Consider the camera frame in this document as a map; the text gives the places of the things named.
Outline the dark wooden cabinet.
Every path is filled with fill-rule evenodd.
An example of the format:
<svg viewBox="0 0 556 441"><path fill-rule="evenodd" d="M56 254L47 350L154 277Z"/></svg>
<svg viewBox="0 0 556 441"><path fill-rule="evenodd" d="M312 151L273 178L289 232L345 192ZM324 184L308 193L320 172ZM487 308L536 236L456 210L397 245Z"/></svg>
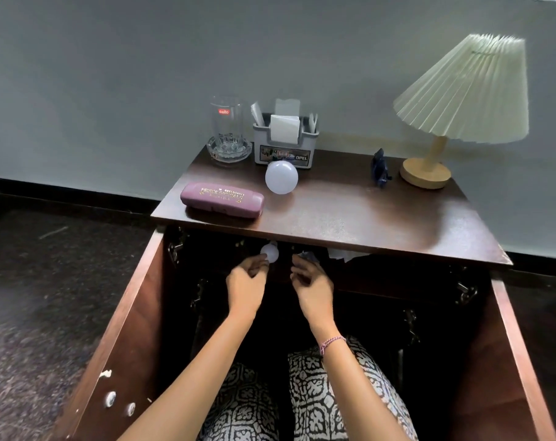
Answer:
<svg viewBox="0 0 556 441"><path fill-rule="evenodd" d="M291 253L311 250L335 283L335 315L345 332L367 342L374 353L394 357L404 350L409 370L429 361L434 368L461 373L490 292L491 271L512 262L454 181L427 191L400 179L401 161L386 157L392 180L379 188L370 174L371 157L319 150L315 165L299 172L298 186L275 194L264 184L265 169L253 162L221 168L205 150L152 213L163 223L192 230L190 249L202 239L228 254L228 238L244 236L252 247L277 240L279 272L286 274ZM180 194L188 183L244 187L266 197L262 214L240 219L186 207ZM370 253L330 259L327 249ZM458 267L475 272L478 294L456 304ZM404 310L414 309L420 343L406 345Z"/></svg>

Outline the purple eyeglass case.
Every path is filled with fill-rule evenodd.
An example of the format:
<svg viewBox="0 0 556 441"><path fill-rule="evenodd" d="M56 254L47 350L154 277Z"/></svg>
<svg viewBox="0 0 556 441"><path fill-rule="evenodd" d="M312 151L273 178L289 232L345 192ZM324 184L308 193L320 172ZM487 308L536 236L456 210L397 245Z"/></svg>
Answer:
<svg viewBox="0 0 556 441"><path fill-rule="evenodd" d="M213 182L188 183L180 199L186 207L244 219L258 218L265 203L262 193Z"/></svg>

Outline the table lamp with pleated shade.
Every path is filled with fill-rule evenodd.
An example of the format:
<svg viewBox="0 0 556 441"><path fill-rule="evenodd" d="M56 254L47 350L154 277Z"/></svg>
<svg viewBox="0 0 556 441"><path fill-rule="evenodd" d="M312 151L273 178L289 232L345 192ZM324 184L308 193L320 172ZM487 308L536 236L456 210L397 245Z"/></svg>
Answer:
<svg viewBox="0 0 556 441"><path fill-rule="evenodd" d="M421 189L442 189L451 178L441 163L449 140L501 145L528 136L525 39L466 36L392 107L405 124L434 136L426 157L407 158L399 174Z"/></svg>

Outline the person's right hand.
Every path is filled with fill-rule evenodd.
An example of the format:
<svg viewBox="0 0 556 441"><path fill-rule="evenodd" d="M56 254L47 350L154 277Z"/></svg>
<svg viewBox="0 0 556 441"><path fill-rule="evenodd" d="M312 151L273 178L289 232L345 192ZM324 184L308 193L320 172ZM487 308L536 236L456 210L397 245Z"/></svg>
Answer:
<svg viewBox="0 0 556 441"><path fill-rule="evenodd" d="M333 292L333 282L321 267L321 277L303 292L296 293L303 315L311 328L326 327L334 323Z"/></svg>

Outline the crumpled white paper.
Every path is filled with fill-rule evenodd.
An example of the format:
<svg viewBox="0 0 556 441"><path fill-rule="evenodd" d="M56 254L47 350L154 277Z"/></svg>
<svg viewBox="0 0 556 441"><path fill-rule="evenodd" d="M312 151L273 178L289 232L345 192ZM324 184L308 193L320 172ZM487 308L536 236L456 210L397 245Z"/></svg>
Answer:
<svg viewBox="0 0 556 441"><path fill-rule="evenodd" d="M328 256L330 259L334 260L343 260L344 263L347 263L355 258L369 256L370 253L360 252L360 251L348 251L343 249L335 249L329 247L327 249Z"/></svg>

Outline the plain wooden cabinet door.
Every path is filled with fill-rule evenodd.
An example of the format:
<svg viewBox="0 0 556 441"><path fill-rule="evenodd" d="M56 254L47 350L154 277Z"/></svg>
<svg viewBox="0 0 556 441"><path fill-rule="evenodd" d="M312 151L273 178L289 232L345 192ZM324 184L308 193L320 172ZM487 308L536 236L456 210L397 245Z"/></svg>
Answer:
<svg viewBox="0 0 556 441"><path fill-rule="evenodd" d="M450 415L449 441L556 441L502 280L491 280Z"/></svg>

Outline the clear drinking glass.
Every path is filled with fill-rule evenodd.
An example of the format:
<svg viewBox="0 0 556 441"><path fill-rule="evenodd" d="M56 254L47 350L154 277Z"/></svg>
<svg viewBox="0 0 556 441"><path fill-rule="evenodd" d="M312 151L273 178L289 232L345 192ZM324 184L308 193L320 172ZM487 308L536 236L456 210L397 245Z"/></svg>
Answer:
<svg viewBox="0 0 556 441"><path fill-rule="evenodd" d="M213 96L211 100L213 135L235 133L243 136L243 105L236 96Z"/></svg>

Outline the person's right forearm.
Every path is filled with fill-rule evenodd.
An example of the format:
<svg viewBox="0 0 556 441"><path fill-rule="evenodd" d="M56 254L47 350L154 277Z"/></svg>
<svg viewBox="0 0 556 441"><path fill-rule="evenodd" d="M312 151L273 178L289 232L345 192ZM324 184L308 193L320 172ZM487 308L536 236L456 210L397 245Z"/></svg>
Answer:
<svg viewBox="0 0 556 441"><path fill-rule="evenodd" d="M311 328L349 441L414 441L406 413L379 371L366 371L335 323Z"/></svg>

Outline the clear glass ashtray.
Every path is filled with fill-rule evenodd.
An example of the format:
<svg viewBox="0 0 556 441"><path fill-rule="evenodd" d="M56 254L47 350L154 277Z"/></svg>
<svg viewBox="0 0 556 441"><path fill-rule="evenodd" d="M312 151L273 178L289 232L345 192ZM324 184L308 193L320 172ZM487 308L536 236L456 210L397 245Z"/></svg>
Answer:
<svg viewBox="0 0 556 441"><path fill-rule="evenodd" d="M252 143L235 133L215 134L209 138L206 147L212 160L220 164L244 161L252 152Z"/></svg>

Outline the small dark blue figurine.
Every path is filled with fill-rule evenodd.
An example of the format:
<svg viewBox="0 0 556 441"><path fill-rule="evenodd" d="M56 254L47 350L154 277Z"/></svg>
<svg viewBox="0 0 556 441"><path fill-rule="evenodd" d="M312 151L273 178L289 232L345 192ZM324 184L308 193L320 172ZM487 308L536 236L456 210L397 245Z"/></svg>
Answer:
<svg viewBox="0 0 556 441"><path fill-rule="evenodd" d="M371 159L370 173L374 183L381 189L385 188L387 183L392 180L382 148L380 148Z"/></svg>

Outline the wooden cabinet door with knobs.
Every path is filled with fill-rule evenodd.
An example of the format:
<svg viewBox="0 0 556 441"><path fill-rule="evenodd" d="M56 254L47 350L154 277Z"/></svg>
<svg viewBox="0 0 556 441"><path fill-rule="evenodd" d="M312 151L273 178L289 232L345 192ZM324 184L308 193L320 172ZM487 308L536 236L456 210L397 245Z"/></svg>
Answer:
<svg viewBox="0 0 556 441"><path fill-rule="evenodd" d="M155 401L162 348L163 304L171 263L164 229L149 240L50 441L117 441ZM104 397L116 391L111 408ZM135 402L132 417L125 406Z"/></svg>

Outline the person's left hand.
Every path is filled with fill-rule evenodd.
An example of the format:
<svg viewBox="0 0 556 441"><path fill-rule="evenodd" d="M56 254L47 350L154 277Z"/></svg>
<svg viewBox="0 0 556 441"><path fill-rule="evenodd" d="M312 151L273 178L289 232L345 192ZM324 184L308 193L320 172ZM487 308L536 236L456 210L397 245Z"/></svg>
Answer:
<svg viewBox="0 0 556 441"><path fill-rule="evenodd" d="M261 305L264 289L249 289L244 287L241 280L244 272L241 263L233 268L226 278L230 315L253 320Z"/></svg>

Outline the white notepad block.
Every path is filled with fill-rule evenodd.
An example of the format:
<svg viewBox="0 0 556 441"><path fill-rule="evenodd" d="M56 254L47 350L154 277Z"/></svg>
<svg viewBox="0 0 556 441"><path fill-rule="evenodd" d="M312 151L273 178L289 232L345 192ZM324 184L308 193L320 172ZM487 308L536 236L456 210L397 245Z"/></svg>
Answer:
<svg viewBox="0 0 556 441"><path fill-rule="evenodd" d="M300 129L301 120L298 116L270 116L270 139L273 142L296 146Z"/></svg>

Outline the black white patterned trousers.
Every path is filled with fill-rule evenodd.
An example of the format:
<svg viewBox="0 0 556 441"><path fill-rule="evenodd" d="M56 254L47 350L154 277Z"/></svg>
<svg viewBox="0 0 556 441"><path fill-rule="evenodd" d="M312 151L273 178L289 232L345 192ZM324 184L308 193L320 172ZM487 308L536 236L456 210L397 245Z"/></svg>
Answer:
<svg viewBox="0 0 556 441"><path fill-rule="evenodd" d="M372 387L411 441L418 441L409 412L376 361L357 338L347 344ZM318 348L288 355L293 441L348 441ZM278 405L254 370L234 363L196 441L280 441Z"/></svg>

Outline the person's left forearm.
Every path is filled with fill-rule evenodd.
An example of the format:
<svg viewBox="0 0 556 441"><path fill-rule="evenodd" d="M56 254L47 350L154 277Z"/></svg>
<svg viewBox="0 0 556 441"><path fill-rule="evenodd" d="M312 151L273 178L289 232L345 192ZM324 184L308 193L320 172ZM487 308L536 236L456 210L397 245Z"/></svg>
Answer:
<svg viewBox="0 0 556 441"><path fill-rule="evenodd" d="M199 354L117 441L195 441L254 318L252 309L231 309Z"/></svg>

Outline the large white light bulb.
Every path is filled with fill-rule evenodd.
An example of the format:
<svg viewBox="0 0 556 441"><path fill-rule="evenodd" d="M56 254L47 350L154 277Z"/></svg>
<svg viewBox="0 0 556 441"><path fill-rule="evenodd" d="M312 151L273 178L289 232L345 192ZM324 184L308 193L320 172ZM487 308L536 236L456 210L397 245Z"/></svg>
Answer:
<svg viewBox="0 0 556 441"><path fill-rule="evenodd" d="M275 194L289 194L298 183L296 167L288 161L271 162L266 170L265 181L267 188Z"/></svg>

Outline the metal cabinet hinge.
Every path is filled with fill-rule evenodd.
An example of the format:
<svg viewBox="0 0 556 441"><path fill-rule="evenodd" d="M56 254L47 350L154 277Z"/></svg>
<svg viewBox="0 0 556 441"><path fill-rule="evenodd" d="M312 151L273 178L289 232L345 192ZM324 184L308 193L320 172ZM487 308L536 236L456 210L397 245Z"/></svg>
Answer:
<svg viewBox="0 0 556 441"><path fill-rule="evenodd" d="M414 309L404 310L404 321L406 323L406 345L414 346L420 343L420 335L418 331L417 315Z"/></svg>
<svg viewBox="0 0 556 441"><path fill-rule="evenodd" d="M475 272L468 267L458 267L452 273L455 280L456 304L467 305L478 294L478 282Z"/></svg>
<svg viewBox="0 0 556 441"><path fill-rule="evenodd" d="M169 226L166 230L167 251L174 266L179 266L186 242L185 232L179 226Z"/></svg>
<svg viewBox="0 0 556 441"><path fill-rule="evenodd" d="M190 300L190 310L195 314L201 313L201 308L206 297L207 279L199 279Z"/></svg>

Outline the grey desk organizer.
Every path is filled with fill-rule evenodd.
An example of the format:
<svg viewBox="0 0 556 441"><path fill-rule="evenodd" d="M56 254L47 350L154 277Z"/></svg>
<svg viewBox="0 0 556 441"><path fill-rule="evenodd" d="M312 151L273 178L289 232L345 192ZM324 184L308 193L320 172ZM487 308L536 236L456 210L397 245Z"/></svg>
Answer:
<svg viewBox="0 0 556 441"><path fill-rule="evenodd" d="M263 112L266 127L253 124L253 154L257 164L268 165L278 160L286 160L298 169L310 169L313 162L317 139L317 133L308 132L308 116L300 116L301 129L298 144L285 145L271 141L270 138L270 113Z"/></svg>

